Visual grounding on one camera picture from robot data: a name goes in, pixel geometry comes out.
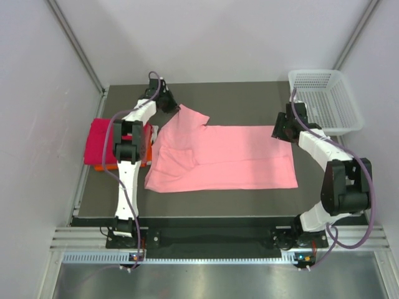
white plastic basket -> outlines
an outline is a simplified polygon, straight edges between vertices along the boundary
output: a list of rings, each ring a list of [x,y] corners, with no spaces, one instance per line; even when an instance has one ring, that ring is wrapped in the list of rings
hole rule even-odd
[[[288,74],[291,91],[306,103],[310,123],[317,123],[326,135],[339,136],[363,127],[349,85],[338,70],[293,70]]]

dark gray work surface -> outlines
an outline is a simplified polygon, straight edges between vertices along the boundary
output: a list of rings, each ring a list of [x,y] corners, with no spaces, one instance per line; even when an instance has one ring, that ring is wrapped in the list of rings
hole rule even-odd
[[[111,86],[103,113],[111,118],[133,108],[146,85]],[[210,116],[209,125],[274,125],[289,99],[287,82],[170,84],[178,103]],[[165,124],[172,115],[157,113],[150,121]],[[138,180],[140,216],[294,216],[320,199],[323,171],[303,150],[292,147],[297,189],[195,191],[160,194],[144,189],[147,169]],[[90,170],[79,217],[113,217],[118,184]]]

white wall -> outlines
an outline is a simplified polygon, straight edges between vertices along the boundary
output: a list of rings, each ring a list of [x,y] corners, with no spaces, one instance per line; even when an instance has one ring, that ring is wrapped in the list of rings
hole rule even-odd
[[[384,0],[343,67],[365,118],[345,142],[373,165],[377,219],[399,265],[399,1]]]
[[[367,0],[57,0],[104,85],[287,80],[331,68]]]
[[[43,0],[0,2],[0,297],[33,298],[99,93]]]

pink shirt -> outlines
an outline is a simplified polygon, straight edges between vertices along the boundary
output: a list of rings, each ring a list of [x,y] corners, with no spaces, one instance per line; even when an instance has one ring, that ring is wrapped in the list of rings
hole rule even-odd
[[[208,116],[180,108],[153,145],[146,189],[298,187],[291,144],[271,138],[272,126],[207,126]]]

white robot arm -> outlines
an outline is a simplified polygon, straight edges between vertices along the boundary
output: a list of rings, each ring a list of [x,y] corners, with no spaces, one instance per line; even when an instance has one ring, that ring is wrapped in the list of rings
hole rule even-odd
[[[119,179],[124,183],[128,200],[133,207],[136,216],[139,215],[137,207],[137,179],[142,159],[147,152],[148,140],[145,139],[144,126],[149,119],[161,109],[165,113],[178,110],[178,105],[173,94],[161,78],[161,88],[154,101],[148,102],[158,88],[158,80],[150,79],[150,86],[146,89],[135,108],[121,120],[113,123],[113,154],[118,160]],[[115,217],[120,220],[133,219],[132,210],[129,208],[122,185],[118,190],[118,206]]]
[[[298,124],[292,106],[286,105],[286,113],[280,112],[272,137],[296,143],[308,152],[324,170],[320,201],[309,211],[298,215],[293,229],[297,237],[305,232],[320,232],[327,224],[370,208],[369,186],[363,171],[353,157],[340,148],[326,142],[328,136],[315,123],[307,122],[305,103],[295,103],[301,120],[322,138],[315,137]],[[371,163],[363,158],[368,172]]]
[[[137,102],[136,107],[140,107],[147,100],[139,100]],[[123,118],[125,121],[141,121],[143,126],[145,126],[148,120],[156,113],[156,103],[150,102],[146,105],[142,106],[140,109],[130,112],[127,116]],[[119,171],[119,179],[124,183],[127,189],[127,193],[129,195],[130,203],[132,204],[133,210],[135,211],[136,216],[138,216],[138,207],[137,207],[137,178],[138,171],[140,170],[140,166],[142,164],[141,160],[135,161],[132,164],[131,161],[118,161],[118,171]],[[118,193],[118,207],[115,213],[115,217],[119,219],[128,220],[132,218],[132,212],[128,206],[128,203],[125,198],[125,193],[123,191],[123,187],[119,184],[119,193]]]

